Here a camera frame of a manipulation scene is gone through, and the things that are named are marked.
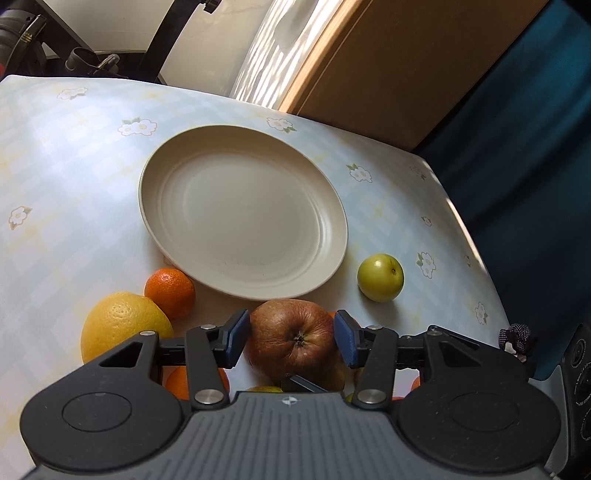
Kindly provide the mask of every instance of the plate rim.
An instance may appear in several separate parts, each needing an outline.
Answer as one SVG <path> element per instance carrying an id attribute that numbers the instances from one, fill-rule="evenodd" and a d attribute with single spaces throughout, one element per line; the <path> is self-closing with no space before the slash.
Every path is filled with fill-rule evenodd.
<path id="1" fill-rule="evenodd" d="M 187 132 L 190 132 L 192 130 L 198 130 L 200 128 L 206 128 L 206 127 L 235 127 L 235 128 L 242 128 L 244 130 L 250 130 L 252 132 L 256 132 L 262 135 L 266 135 L 268 137 L 271 137 L 279 142 L 282 142 L 283 144 L 285 144 L 286 146 L 292 148 L 293 150 L 295 150 L 296 152 L 298 152 L 302 157 L 304 157 L 308 162 L 310 162 L 311 165 L 313 165 L 313 167 L 326 179 L 326 181 L 328 182 L 328 184 L 330 185 L 330 188 L 332 189 L 333 193 L 335 194 L 337 200 L 339 201 L 339 206 L 340 206 L 340 211 L 343 214 L 343 219 L 345 220 L 345 241 L 344 241 L 344 248 L 343 251 L 340 255 L 340 259 L 337 262 L 335 268 L 331 271 L 330 275 L 328 275 L 320 284 L 316 285 L 313 288 L 310 288 L 306 291 L 303 291 L 301 293 L 297 293 L 297 294 L 293 294 L 290 297 L 272 297 L 272 298 L 268 298 L 268 297 L 254 297 L 254 296 L 244 296 L 244 295 L 240 295 L 240 294 L 236 294 L 233 293 L 231 291 L 227 291 L 225 289 L 216 287 L 214 285 L 211 285 L 210 283 L 203 281 L 200 278 L 197 278 L 197 276 L 193 275 L 192 273 L 189 273 L 185 270 L 183 270 L 182 268 L 179 267 L 178 262 L 175 261 L 175 259 L 169 254 L 169 252 L 162 246 L 162 244 L 160 243 L 160 241 L 158 240 L 158 238 L 156 238 L 156 235 L 154 234 L 154 232 L 152 231 L 151 227 L 150 227 L 150 223 L 148 222 L 148 219 L 146 218 L 146 214 L 145 214 L 145 210 L 144 210 L 144 202 L 142 199 L 142 185 L 144 184 L 144 175 L 146 173 L 146 170 L 148 169 L 148 166 L 150 164 L 150 162 L 154 159 L 154 156 L 156 155 L 156 153 L 158 152 L 158 150 L 160 150 L 164 145 L 166 145 L 166 143 L 168 143 L 169 141 L 171 141 L 173 138 L 176 138 L 180 135 L 183 135 Z M 237 124 L 207 124 L 207 125 L 199 125 L 198 127 L 191 127 L 191 128 L 186 128 L 184 130 L 181 130 L 177 133 L 175 133 L 174 135 L 172 135 L 171 137 L 168 137 L 166 140 L 164 140 L 160 145 L 158 145 L 150 154 L 150 156 L 148 157 L 148 160 L 146 161 L 146 163 L 144 164 L 144 167 L 142 168 L 142 173 L 139 177 L 139 185 L 138 185 L 138 201 L 139 201 L 139 211 L 142 215 L 142 220 L 144 221 L 144 226 L 146 227 L 146 229 L 148 230 L 148 233 L 150 234 L 150 236 L 152 237 L 152 240 L 156 243 L 156 245 L 158 246 L 158 249 L 160 250 L 160 252 L 166 256 L 166 258 L 168 258 L 168 260 L 170 260 L 173 265 L 180 271 L 182 271 L 183 273 L 185 273 L 185 275 L 189 276 L 190 278 L 192 278 L 194 281 L 199 282 L 202 285 L 205 285 L 208 288 L 211 288 L 212 290 L 216 290 L 218 292 L 221 292 L 223 294 L 229 295 L 231 297 L 234 298 L 238 298 L 238 299 L 244 299 L 244 300 L 255 300 L 255 301 L 267 301 L 267 300 L 271 300 L 271 299 L 275 299 L 275 298 L 298 298 L 301 297 L 303 295 L 306 295 L 307 293 L 316 290 L 317 288 L 320 288 L 322 285 L 324 285 L 326 282 L 328 282 L 337 272 L 337 270 L 340 268 L 340 266 L 343 264 L 343 261 L 345 259 L 345 255 L 347 254 L 347 250 L 348 250 L 348 246 L 349 246 L 349 221 L 347 219 L 347 214 L 345 212 L 345 207 L 343 206 L 343 201 L 341 200 L 338 192 L 335 189 L 335 186 L 332 184 L 332 182 L 330 181 L 330 179 L 326 176 L 326 174 L 320 169 L 320 167 L 318 165 L 316 165 L 313 161 L 311 161 L 311 159 L 303 154 L 298 148 L 294 147 L 293 145 L 283 141 L 281 138 L 277 138 L 274 135 L 271 135 L 269 133 L 263 132 L 261 130 L 258 130 L 256 128 L 251 128 L 251 127 L 244 127 L 243 125 L 237 125 Z"/>

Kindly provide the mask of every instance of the table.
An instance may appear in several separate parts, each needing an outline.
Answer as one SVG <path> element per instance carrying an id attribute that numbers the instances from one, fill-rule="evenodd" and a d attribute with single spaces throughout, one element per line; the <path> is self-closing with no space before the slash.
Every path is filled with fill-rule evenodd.
<path id="1" fill-rule="evenodd" d="M 138 180 L 150 154 L 184 130 L 242 125 L 273 135 L 335 186 L 349 222 L 343 265 L 304 298 L 346 309 L 363 325 L 414 335 L 437 324 L 496 345 L 507 319 L 478 252 L 420 158 L 260 106 L 119 79 L 9 77 L 0 83 L 0 478 L 31 466 L 18 419 L 37 391 L 81 364 L 79 339 L 107 294 L 141 294 L 165 259 L 144 228 Z M 387 252 L 405 285 L 389 303 L 358 290 L 356 270 Z M 257 304 L 196 285 L 191 318 L 223 323 Z M 260 380 L 243 359 L 232 390 Z"/>

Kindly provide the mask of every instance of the flower pattern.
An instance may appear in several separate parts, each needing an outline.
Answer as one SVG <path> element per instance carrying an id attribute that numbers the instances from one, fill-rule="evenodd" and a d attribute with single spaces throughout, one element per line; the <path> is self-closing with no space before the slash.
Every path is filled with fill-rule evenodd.
<path id="1" fill-rule="evenodd" d="M 425 174 L 421 171 L 420 168 L 418 168 L 418 167 L 409 167 L 409 168 L 410 168 L 410 171 L 413 172 L 421 180 L 425 180 L 427 178 L 425 176 Z"/>
<path id="2" fill-rule="evenodd" d="M 267 123 L 269 124 L 269 127 L 279 130 L 279 132 L 285 132 L 286 134 L 289 132 L 297 132 L 294 128 L 294 124 L 288 122 L 284 118 L 267 118 Z"/>
<path id="3" fill-rule="evenodd" d="M 72 100 L 72 99 L 76 98 L 77 96 L 86 95 L 86 92 L 88 92 L 88 88 L 86 88 L 86 87 L 67 88 L 65 90 L 62 90 L 57 95 L 57 97 L 60 100 Z"/>
<path id="4" fill-rule="evenodd" d="M 433 278 L 433 271 L 437 269 L 433 257 L 427 252 L 420 252 L 417 255 L 417 265 L 421 267 L 423 275 L 427 278 Z"/>
<path id="5" fill-rule="evenodd" d="M 486 325 L 486 319 L 488 318 L 488 314 L 481 301 L 478 302 L 478 307 L 476 307 L 474 311 L 476 312 L 476 320 L 478 320 L 478 323 L 480 323 L 481 325 Z"/>
<path id="6" fill-rule="evenodd" d="M 29 216 L 29 213 L 31 213 L 31 210 L 32 208 L 20 206 L 10 212 L 10 217 L 8 217 L 10 230 L 14 230 L 17 226 L 22 225 Z"/>
<path id="7" fill-rule="evenodd" d="M 359 167 L 355 163 L 352 165 L 347 165 L 347 168 L 349 169 L 349 175 L 351 175 L 355 180 L 365 180 L 372 183 L 371 173 L 369 173 L 365 168 Z"/>
<path id="8" fill-rule="evenodd" d="M 144 135 L 149 137 L 158 128 L 158 124 L 147 118 L 141 119 L 135 117 L 131 120 L 123 120 L 123 125 L 118 129 L 118 132 L 127 137 L 129 135 Z"/>

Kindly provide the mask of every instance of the teal curtain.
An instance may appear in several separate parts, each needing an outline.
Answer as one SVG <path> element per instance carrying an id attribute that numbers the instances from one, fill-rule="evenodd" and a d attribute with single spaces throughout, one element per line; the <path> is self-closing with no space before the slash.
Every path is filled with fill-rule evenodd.
<path id="1" fill-rule="evenodd" d="M 552 0 L 415 153 L 471 233 L 537 378 L 591 319 L 591 27 Z"/>

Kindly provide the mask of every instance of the gray ridged surface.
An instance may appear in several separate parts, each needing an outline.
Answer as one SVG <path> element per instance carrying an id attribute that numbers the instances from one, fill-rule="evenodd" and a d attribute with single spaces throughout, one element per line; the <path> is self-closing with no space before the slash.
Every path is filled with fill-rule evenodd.
<path id="1" fill-rule="evenodd" d="M 41 467 L 26 478 L 72 480 L 80 476 Z M 151 460 L 88 478 L 467 480 L 474 476 L 427 462 L 398 438 L 385 415 L 357 410 L 340 394 L 241 393 L 224 410 L 194 415 L 172 447 Z M 542 469 L 532 469 L 487 478 L 550 477 Z"/>

